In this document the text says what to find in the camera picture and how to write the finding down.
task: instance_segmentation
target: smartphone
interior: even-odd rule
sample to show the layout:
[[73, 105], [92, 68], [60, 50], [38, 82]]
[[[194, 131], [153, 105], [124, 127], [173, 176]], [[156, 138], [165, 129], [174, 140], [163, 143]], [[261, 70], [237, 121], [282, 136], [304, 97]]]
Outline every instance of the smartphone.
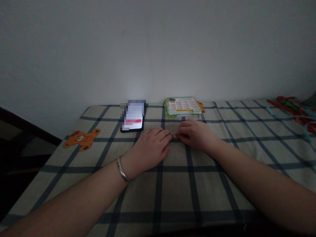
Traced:
[[124, 109], [121, 116], [121, 132], [137, 132], [144, 130], [146, 114], [145, 100], [129, 100], [127, 104], [121, 104]]

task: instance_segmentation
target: plaid tablecloth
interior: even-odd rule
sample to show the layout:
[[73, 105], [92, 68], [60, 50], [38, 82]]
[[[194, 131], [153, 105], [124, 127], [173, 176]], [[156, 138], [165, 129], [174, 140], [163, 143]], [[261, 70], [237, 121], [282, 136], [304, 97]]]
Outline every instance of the plaid tablecloth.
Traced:
[[[263, 100], [204, 102], [206, 113], [191, 117], [207, 125], [223, 140], [316, 192], [315, 148], [292, 118], [275, 118]], [[275, 114], [284, 114], [271, 106]], [[141, 132], [121, 133], [119, 105], [91, 106], [73, 129], [100, 129], [92, 147], [57, 148], [9, 214], [7, 226], [47, 200], [117, 159]], [[147, 106], [145, 130], [163, 127], [175, 132], [185, 118], [166, 119], [161, 104]], [[315, 146], [316, 138], [312, 136]], [[261, 220], [261, 214], [239, 191], [221, 167], [203, 152], [178, 139], [157, 167], [131, 181], [99, 219], [89, 236], [145, 236], [197, 226]]]

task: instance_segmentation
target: bracelet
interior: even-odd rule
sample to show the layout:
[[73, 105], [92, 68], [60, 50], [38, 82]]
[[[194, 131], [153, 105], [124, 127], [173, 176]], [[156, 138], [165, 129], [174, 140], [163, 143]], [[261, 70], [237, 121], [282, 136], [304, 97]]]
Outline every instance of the bracelet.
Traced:
[[119, 172], [120, 174], [123, 176], [123, 178], [128, 182], [129, 179], [127, 178], [126, 174], [124, 173], [124, 170], [121, 166], [121, 161], [120, 161], [120, 157], [118, 158], [118, 169], [119, 169]]

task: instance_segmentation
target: phone screen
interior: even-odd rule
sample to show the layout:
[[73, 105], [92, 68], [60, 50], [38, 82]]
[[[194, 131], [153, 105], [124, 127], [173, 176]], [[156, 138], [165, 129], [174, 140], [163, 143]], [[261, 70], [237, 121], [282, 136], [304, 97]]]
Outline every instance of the phone screen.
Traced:
[[122, 131], [129, 131], [143, 128], [145, 101], [129, 101], [124, 105]]

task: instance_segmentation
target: forearm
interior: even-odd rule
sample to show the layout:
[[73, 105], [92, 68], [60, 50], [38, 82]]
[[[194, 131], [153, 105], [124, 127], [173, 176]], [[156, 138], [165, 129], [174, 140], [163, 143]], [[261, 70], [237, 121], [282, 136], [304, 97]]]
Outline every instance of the forearm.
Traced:
[[113, 161], [25, 216], [0, 236], [86, 236], [126, 185]]
[[220, 141], [208, 154], [267, 217], [288, 229], [316, 234], [316, 194]]

